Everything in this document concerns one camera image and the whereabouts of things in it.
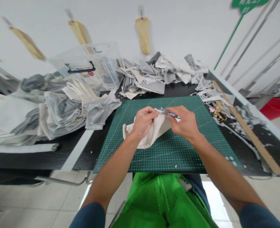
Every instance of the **white wall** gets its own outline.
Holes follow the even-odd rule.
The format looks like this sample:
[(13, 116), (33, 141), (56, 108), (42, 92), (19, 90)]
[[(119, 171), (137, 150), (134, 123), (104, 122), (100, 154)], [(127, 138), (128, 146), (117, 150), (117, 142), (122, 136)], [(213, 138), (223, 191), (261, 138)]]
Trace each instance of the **white wall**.
[[(274, 0), (267, 6), (253, 9), (243, 18), (216, 69), (223, 77), (227, 75), (273, 2)], [(32, 58), (2, 21), (1, 16), (7, 17), (16, 28), (27, 33), (48, 58), (78, 45), (68, 26), (65, 8), (69, 8), (75, 19), (85, 25), (94, 43), (117, 41), (122, 57), (130, 61), (145, 59), (140, 52), (134, 23), (139, 17), (138, 5), (143, 5), (144, 14), (151, 22), (152, 55), (156, 51), (177, 56), (192, 53), (196, 59), (214, 68), (240, 18), (239, 9), (231, 9), (230, 4), (231, 1), (225, 0), (3, 0), (0, 1), (0, 59), (3, 61), (0, 66), (20, 79), (36, 73), (54, 72), (55, 69), (49, 63)], [(237, 55), (233, 57), (233, 53), (261, 13), (262, 17), (245, 39)], [(236, 81), (278, 39), (280, 39), (280, 2), (229, 82)], [(237, 89), (245, 87), (279, 52), (280, 43), (264, 55), (235, 87)], [(263, 83), (258, 83), (253, 90), (259, 92), (279, 74), (280, 62), (270, 70)]]

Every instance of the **green cutting mat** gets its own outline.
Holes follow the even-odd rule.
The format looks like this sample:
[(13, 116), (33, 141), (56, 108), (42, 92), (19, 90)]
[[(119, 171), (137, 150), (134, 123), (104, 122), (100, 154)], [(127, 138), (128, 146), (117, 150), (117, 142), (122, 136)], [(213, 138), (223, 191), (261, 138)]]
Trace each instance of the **green cutting mat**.
[[(243, 168), (227, 140), (212, 119), (206, 106), (199, 96), (177, 98), (155, 98), (122, 101), (117, 109), (99, 158), (94, 167), (94, 173), (101, 170), (104, 164), (123, 142), (123, 124), (132, 124), (139, 109), (151, 106), (161, 107), (185, 106), (196, 114), (199, 131), (221, 154), (236, 168)], [(204, 166), (193, 148), (183, 137), (168, 130), (147, 149), (137, 149), (129, 167), (129, 172), (164, 172), (164, 171), (195, 171), (204, 170)]]

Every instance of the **white tile floor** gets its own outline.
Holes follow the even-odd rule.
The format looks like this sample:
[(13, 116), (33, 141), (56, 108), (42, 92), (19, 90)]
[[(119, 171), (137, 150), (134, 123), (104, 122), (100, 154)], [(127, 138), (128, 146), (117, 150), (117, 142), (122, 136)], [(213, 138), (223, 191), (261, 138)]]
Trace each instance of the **white tile floor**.
[[(273, 122), (280, 128), (280, 118)], [(85, 171), (56, 171), (53, 177), (80, 182), (85, 175)], [(211, 205), (212, 217), (217, 225), (221, 228), (240, 228), (239, 218), (226, 199), (207, 176), (203, 175), (201, 178)], [(246, 179), (280, 220), (280, 177), (264, 181), (247, 177)], [(109, 204), (105, 227), (109, 226), (122, 201), (126, 200), (131, 183), (132, 174), (127, 174)], [(0, 211), (3, 211), (0, 215), (0, 227), (69, 227), (87, 190), (87, 183), (78, 187), (56, 183), (43, 184), (35, 188), (0, 186)]]

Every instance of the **small scissors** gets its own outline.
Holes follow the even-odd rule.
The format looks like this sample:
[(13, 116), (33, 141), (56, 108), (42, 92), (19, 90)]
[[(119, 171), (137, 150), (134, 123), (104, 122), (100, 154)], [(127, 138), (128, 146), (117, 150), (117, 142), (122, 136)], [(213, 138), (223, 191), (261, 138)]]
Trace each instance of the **small scissors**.
[(161, 109), (158, 109), (161, 113), (163, 113), (164, 115), (166, 115), (166, 116), (172, 116), (172, 117), (174, 117), (174, 118), (177, 118), (177, 119), (181, 119), (180, 117), (178, 117), (175, 113), (173, 113), (173, 112), (171, 112), (171, 111), (169, 111), (169, 110), (167, 110), (167, 109), (163, 109), (163, 108), (161, 108)]
[(220, 112), (220, 107), (215, 107), (216, 110), (214, 112), (214, 117), (216, 117), (218, 120), (227, 120), (228, 118), (226, 117), (226, 115), (221, 115)]

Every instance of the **green vest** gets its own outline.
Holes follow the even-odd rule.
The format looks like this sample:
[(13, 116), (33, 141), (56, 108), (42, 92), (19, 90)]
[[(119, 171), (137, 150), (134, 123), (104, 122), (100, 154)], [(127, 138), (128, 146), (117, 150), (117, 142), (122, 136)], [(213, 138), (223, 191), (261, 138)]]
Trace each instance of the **green vest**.
[(126, 204), (113, 227), (217, 227), (181, 174), (136, 173)]

